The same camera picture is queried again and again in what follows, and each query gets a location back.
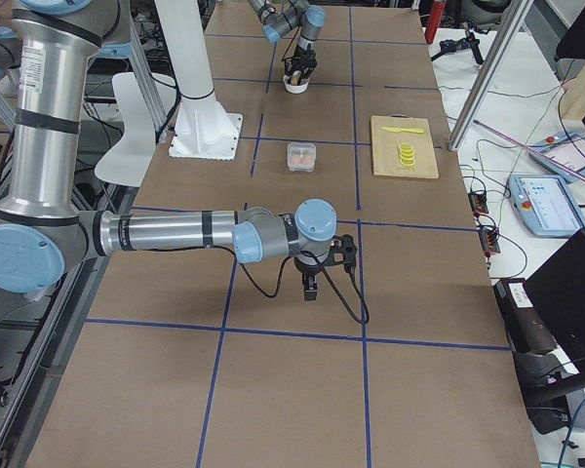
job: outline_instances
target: white table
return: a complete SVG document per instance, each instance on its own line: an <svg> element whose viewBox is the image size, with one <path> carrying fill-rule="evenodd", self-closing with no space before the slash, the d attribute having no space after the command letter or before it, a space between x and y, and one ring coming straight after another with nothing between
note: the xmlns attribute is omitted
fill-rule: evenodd
<svg viewBox="0 0 585 468"><path fill-rule="evenodd" d="M458 40L464 37L464 32L458 29L439 29L434 44L429 46L430 55L440 51L439 42L445 39ZM477 34L481 40L481 52L486 57L494 32L489 35ZM475 63L472 53L465 51L441 57L433 62L436 78L440 86L443 103L448 121L454 124L452 118L457 118L468 96L479 66ZM537 48L535 41L526 33L519 33L508 53L506 54L500 69L495 76L490 91L530 96L537 93L550 93L535 97L507 97L488 93L476 118L481 122L509 135L520 142L534 143L549 135L562 131L557 111L557 103L562 95L559 91L559 81L550 69L546 59ZM585 128L580 122L565 122L568 130L574 130L585 135ZM466 138L459 148L459 162L465 176L476 176L483 180L488 190L500 190L502 187L484 177L482 161L486 175L493 177L502 184L509 174L515 173L543 174L545 171L535 164L524 152L520 154L518 149L503 149L487 142L480 142L481 158L477 156L477 142L482 138L489 139L504 146L509 146L506 141L490 134L485 129L476 125L471 126ZM465 179L466 187L470 186L472 179ZM475 180L475 189L482 188ZM585 204L585 183L575 182L570 186L577 203ZM548 257L550 257L563 243L564 239L543 239L530 234L518 218L510 201L501 203L502 195L497 192L488 194L487 204L490 216L500 222L500 233L517 244L526 252L528 263L525 271L520 276L528 277ZM525 264L524 255L511 243L500 240L501 254L491 259L490 277L505 277L517 274ZM561 362L567 358L560 352ZM557 462L562 448L561 440L566 436L566 429L542 436L533 429L533 437L537 443L540 460ZM576 459L585 457L585 432L574 430L571 439L580 445L575 450L567 450L565 463L577 465Z"/></svg>

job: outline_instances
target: white chair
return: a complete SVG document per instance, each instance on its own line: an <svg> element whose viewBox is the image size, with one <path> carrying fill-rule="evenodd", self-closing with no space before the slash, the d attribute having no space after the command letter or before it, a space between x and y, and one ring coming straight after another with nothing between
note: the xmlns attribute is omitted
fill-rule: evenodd
<svg viewBox="0 0 585 468"><path fill-rule="evenodd" d="M170 76L154 76L163 83L174 84ZM168 112L176 101L176 90L160 83L156 88ZM96 177L117 185L140 187L156 149L156 131L134 73L116 74L113 91L124 121L124 134L96 164Z"/></svg>

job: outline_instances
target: small clear container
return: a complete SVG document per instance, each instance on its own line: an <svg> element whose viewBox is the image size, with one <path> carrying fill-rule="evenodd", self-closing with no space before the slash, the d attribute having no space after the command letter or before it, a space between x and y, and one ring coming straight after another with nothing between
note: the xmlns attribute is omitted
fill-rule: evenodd
<svg viewBox="0 0 585 468"><path fill-rule="evenodd" d="M289 143L288 163L291 171L311 173L316 162L316 146L312 143Z"/></svg>

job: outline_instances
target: red object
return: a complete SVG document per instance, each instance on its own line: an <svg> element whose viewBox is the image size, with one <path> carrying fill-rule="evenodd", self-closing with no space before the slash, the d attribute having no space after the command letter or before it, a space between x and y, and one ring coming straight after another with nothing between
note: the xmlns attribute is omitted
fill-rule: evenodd
<svg viewBox="0 0 585 468"><path fill-rule="evenodd" d="M436 31L442 21L442 13L445 12L447 2L445 0L434 0L431 6L431 12L429 12L429 20L427 21L427 27L425 29L425 41L427 44L433 43L436 37Z"/></svg>

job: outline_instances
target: table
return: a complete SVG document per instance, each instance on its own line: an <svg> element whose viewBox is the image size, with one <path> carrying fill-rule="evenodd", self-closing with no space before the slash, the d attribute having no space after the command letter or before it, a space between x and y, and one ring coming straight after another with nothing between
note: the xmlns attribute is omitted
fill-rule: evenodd
<svg viewBox="0 0 585 468"><path fill-rule="evenodd" d="M258 295L221 251L113 257L28 467L537 466L441 95L416 12L327 8L308 91L287 94L251 9L223 2L207 42L218 99L241 111L233 162L159 145L134 213L322 197L359 250L368 326L321 282ZM429 119L437 181L371 175L370 117ZM286 145L317 145L291 174ZM279 261L251 267L261 284ZM353 300L343 272L337 284Z"/></svg>
<svg viewBox="0 0 585 468"><path fill-rule="evenodd" d="M491 32L487 36L477 35L477 38L481 40L480 47L484 57L489 50L494 34L494 32ZM434 44L429 46L429 53L434 55L440 50L438 45L440 41L445 39L457 40L461 37L463 37L463 31L439 29ZM463 102L468 95L465 90L471 88L478 71L472 55L466 52L440 58L434 61L434 71L443 94L447 115L458 117ZM506 135L510 135L518 141L534 143L563 129L557 113L557 103L562 95L561 92L558 92L560 90L559 81L537 48L535 41L527 33L521 32L515 38L497 76L492 82L490 90L496 93L519 96L531 96L550 91L550 93L533 97L508 97L488 94L476 118ZM453 119L449 118L448 120L451 124L454 123ZM569 130L585 135L585 128L580 122L568 122L565 125ZM485 129L473 125L466 135L464 143L459 148L459 162L463 165L462 172L465 176L474 174L474 176L479 177L486 183L488 189L503 190L502 186L484 177L482 163L486 174L495 178L501 184L505 183L508 175L512 172L512 168L517 173L545 173L540 166L535 164L524 153L519 158L520 151L516 149L503 149L493 144L482 142L479 143L480 154L477 154L477 143L482 138L501 145L507 145L505 141L496 138ZM470 186L470 181L471 179L465 179L466 187ZM480 189L481 185L475 182L474 188ZM570 190L579 204L585 204L584 183L571 184ZM500 193L489 194L490 215L496 221L501 220L501 233L515 241L526 251L528 264L524 272L520 273L519 276L527 278L565 240L543 239L532 236L519 220L511 203L505 202L501 204L501 199ZM494 256L491 260L489 275L491 277L515 275L524 265L524 256L506 240L500 240L500 248L501 255ZM558 353L562 363L569 361L561 350L556 351L556 353ZM568 371L576 371L576 368L570 367ZM540 459L557 462L561 451L560 440L565 435L566 429L561 429L546 436L541 436L533 431ZM565 463L576 465L576 458L585 456L585 432L580 430L573 432L572 439L580 445L580 448L568 450L565 456Z"/></svg>

